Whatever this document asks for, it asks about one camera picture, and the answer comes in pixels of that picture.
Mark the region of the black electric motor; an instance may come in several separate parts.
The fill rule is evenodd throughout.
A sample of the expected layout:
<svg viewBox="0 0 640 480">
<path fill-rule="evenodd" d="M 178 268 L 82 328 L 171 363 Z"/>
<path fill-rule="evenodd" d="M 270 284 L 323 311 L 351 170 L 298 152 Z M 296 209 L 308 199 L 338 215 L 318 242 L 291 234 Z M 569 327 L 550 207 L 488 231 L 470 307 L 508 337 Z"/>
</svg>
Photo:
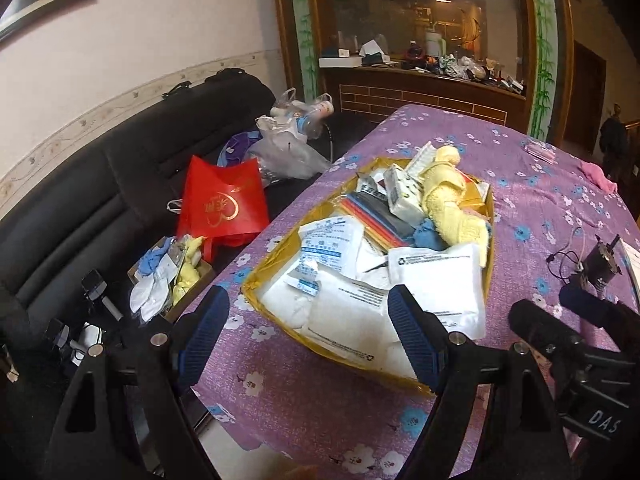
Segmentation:
<svg viewBox="0 0 640 480">
<path fill-rule="evenodd" d="M 600 237 L 597 237 L 597 243 L 582 262 L 584 280 L 596 290 L 600 298 L 604 296 L 604 291 L 610 281 L 622 273 L 614 252 L 619 241 L 618 234 L 609 243 L 605 243 Z"/>
</svg>

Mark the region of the purple floral tablecloth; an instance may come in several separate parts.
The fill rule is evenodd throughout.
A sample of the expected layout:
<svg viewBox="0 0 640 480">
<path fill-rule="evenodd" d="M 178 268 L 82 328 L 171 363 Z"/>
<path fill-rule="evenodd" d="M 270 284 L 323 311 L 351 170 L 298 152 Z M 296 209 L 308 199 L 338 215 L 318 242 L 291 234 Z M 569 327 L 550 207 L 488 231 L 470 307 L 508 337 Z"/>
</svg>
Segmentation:
<svg viewBox="0 0 640 480">
<path fill-rule="evenodd" d="M 491 186 L 496 239 L 487 301 L 486 344 L 512 344 L 511 304 L 532 300 L 569 326 L 547 258 L 562 246 L 588 252 L 597 240 L 637 246 L 639 230 L 623 199 L 591 184 L 579 160 L 557 152 L 547 164 L 527 138 L 449 110 L 406 105 L 299 195 L 217 278 L 230 316 L 194 392 L 235 437 L 262 442 L 329 479 L 388 479 L 420 434 L 432 401 L 383 386 L 317 356 L 256 312 L 242 284 L 313 206 L 379 157 L 408 158 L 422 145 L 451 145 L 463 171 Z"/>
</svg>

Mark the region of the person in dark clothes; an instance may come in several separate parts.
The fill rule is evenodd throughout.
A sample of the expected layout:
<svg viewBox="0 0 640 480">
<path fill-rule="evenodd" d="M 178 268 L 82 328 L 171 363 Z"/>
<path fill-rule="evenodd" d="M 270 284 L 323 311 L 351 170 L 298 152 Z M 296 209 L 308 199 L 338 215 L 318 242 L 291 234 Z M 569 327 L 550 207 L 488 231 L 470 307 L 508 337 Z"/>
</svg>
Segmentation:
<svg viewBox="0 0 640 480">
<path fill-rule="evenodd" d="M 605 119 L 600 128 L 599 148 L 603 155 L 603 171 L 614 182 L 620 180 L 628 148 L 627 130 L 620 120 L 620 114 L 622 108 L 620 104 L 615 103 L 613 113 Z"/>
</svg>

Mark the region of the pink packet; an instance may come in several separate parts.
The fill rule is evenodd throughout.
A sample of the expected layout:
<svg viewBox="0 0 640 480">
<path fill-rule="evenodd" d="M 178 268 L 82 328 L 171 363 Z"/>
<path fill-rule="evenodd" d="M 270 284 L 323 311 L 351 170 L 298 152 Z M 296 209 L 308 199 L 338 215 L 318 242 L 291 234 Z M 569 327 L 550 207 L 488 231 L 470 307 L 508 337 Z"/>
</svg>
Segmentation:
<svg viewBox="0 0 640 480">
<path fill-rule="evenodd" d="M 555 151 L 544 143 L 537 141 L 528 141 L 524 145 L 524 150 L 529 155 L 534 156 L 536 159 L 543 160 L 547 164 L 553 165 L 555 163 Z"/>
</svg>

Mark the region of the cardboard box of cloths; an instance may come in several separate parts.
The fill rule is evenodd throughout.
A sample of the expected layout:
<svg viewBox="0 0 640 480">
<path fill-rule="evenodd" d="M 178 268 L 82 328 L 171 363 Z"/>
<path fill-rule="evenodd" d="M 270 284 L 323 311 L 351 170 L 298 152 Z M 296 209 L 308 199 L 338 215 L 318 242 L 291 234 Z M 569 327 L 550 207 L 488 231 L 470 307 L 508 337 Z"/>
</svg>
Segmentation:
<svg viewBox="0 0 640 480">
<path fill-rule="evenodd" d="M 171 323 L 180 318 L 215 276 L 204 257 L 206 242 L 190 234 L 163 237 L 138 260 L 128 272 L 134 318 L 141 324 L 157 316 Z"/>
</svg>

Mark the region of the blue knitted cloth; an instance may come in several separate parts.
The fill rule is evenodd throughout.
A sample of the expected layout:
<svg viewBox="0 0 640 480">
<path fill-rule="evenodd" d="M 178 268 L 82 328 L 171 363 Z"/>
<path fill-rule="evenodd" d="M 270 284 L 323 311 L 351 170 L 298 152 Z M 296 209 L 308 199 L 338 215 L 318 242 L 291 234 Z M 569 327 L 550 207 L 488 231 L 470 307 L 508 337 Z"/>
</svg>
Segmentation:
<svg viewBox="0 0 640 480">
<path fill-rule="evenodd" d="M 413 232 L 413 246 L 417 248 L 428 248 L 435 252 L 442 252 L 449 245 L 437 232 L 434 222 L 430 218 L 425 218 Z"/>
</svg>

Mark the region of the lemon print tissue pack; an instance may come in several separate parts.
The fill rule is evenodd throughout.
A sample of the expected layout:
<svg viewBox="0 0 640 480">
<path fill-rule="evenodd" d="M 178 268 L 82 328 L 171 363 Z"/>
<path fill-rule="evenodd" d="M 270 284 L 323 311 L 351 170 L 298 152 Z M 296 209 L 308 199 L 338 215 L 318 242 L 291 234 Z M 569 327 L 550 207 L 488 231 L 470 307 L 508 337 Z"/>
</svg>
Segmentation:
<svg viewBox="0 0 640 480">
<path fill-rule="evenodd" d="M 390 212 L 413 228 L 420 226 L 425 219 L 420 186 L 396 164 L 384 171 L 383 179 Z"/>
</svg>

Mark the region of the pink towel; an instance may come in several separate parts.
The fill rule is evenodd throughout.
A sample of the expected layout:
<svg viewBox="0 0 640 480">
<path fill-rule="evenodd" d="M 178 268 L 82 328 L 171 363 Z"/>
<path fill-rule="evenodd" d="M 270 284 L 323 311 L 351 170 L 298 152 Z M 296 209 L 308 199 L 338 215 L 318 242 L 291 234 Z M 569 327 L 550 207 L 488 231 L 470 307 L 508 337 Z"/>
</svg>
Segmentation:
<svg viewBox="0 0 640 480">
<path fill-rule="evenodd" d="M 587 179 L 597 185 L 605 194 L 615 194 L 617 192 L 617 184 L 611 181 L 605 174 L 603 169 L 594 162 L 580 162 L 580 170 L 585 174 Z"/>
</svg>

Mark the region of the yellow knotted towel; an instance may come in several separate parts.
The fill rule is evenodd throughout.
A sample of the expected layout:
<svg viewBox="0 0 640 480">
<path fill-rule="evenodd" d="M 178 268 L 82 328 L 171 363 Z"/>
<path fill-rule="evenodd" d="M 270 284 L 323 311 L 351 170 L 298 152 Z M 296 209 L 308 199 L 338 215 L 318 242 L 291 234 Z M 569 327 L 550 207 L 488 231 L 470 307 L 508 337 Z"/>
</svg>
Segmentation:
<svg viewBox="0 0 640 480">
<path fill-rule="evenodd" d="M 459 151 L 444 145 L 435 151 L 434 160 L 420 173 L 421 208 L 434 223 L 435 230 L 448 246 L 474 244 L 478 262 L 484 268 L 489 248 L 489 220 L 480 192 L 458 169 Z"/>
</svg>

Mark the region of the white notepad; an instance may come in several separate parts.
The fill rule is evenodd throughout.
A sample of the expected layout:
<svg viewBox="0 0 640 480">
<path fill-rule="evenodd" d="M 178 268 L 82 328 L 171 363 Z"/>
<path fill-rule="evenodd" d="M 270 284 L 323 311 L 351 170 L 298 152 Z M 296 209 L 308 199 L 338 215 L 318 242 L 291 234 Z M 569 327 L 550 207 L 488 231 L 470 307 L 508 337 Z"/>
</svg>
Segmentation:
<svg viewBox="0 0 640 480">
<path fill-rule="evenodd" d="M 624 252 L 624 263 L 631 278 L 632 286 L 634 286 L 634 296 L 636 301 L 640 301 L 640 252 L 636 248 L 627 244 L 624 240 L 620 241 L 620 247 Z"/>
</svg>

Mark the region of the white packet red text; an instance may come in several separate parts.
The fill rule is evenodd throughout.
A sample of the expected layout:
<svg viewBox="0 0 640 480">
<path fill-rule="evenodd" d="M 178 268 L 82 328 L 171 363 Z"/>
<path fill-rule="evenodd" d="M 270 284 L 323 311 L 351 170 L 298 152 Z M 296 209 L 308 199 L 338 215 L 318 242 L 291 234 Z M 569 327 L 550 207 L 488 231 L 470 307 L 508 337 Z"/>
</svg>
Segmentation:
<svg viewBox="0 0 640 480">
<path fill-rule="evenodd" d="M 461 332 L 473 340 L 486 336 L 482 268 L 474 244 L 443 252 L 393 248 L 387 261 L 390 284 L 405 285 L 421 309 L 436 315 L 448 332 Z"/>
</svg>

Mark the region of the white foam box yellow tape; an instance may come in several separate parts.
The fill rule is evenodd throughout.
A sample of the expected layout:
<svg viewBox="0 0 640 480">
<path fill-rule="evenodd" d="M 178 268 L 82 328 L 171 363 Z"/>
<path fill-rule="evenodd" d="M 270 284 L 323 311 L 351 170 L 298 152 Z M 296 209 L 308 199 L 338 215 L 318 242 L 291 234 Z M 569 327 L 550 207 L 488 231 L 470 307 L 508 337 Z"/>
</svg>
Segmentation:
<svg viewBox="0 0 640 480">
<path fill-rule="evenodd" d="M 387 255 L 363 233 L 356 275 L 346 278 L 322 266 L 320 288 L 310 296 L 285 283 L 285 275 L 297 264 L 300 239 L 298 228 L 306 223 L 334 216 L 348 216 L 336 211 L 332 200 L 340 195 L 362 191 L 387 203 L 384 171 L 393 164 L 419 182 L 424 169 L 410 160 L 377 158 L 350 178 L 321 203 L 309 211 L 281 244 L 250 274 L 242 285 L 245 300 L 260 314 L 269 318 L 288 336 L 319 356 L 362 370 L 378 378 L 422 390 L 433 390 L 420 384 L 387 311 L 387 298 L 394 287 L 390 284 Z M 487 264 L 482 268 L 482 285 L 486 300 L 494 259 L 494 198 L 489 184 L 465 174 L 475 183 L 484 215 L 489 220 Z"/>
</svg>

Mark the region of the wooden brick counter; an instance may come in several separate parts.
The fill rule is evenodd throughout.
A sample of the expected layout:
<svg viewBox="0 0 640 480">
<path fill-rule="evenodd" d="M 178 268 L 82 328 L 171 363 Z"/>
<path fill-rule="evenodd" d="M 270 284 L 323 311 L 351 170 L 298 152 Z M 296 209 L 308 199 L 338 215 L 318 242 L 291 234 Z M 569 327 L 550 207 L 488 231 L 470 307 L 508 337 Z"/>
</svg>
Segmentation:
<svg viewBox="0 0 640 480">
<path fill-rule="evenodd" d="M 399 107 L 416 104 L 480 118 L 520 133 L 528 128 L 524 96 L 462 79 L 417 70 L 353 67 L 322 68 L 320 77 L 339 112 L 378 124 Z"/>
</svg>

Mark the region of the coloured cloth stack packet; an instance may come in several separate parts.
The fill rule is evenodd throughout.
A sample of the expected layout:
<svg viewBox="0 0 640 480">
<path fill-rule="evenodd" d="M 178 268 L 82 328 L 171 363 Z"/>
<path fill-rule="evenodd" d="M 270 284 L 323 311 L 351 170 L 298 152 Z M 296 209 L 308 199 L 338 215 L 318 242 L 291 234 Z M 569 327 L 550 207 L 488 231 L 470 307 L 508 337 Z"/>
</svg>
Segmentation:
<svg viewBox="0 0 640 480">
<path fill-rule="evenodd" d="M 334 198 L 332 204 L 336 211 L 357 219 L 363 225 L 366 237 L 383 252 L 414 244 L 413 227 L 395 217 L 385 200 L 355 191 Z"/>
</svg>

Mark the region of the white printed packet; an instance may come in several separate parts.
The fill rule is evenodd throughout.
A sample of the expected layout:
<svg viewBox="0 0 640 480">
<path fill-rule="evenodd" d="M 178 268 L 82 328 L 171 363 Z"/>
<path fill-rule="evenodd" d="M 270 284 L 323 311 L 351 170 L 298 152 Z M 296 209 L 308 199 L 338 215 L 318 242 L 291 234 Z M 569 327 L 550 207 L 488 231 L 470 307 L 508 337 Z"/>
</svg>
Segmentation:
<svg viewBox="0 0 640 480">
<path fill-rule="evenodd" d="M 300 226 L 297 264 L 285 275 L 285 283 L 314 297 L 320 288 L 322 266 L 354 278 L 363 233 L 363 225 L 352 216 L 334 216 Z"/>
</svg>

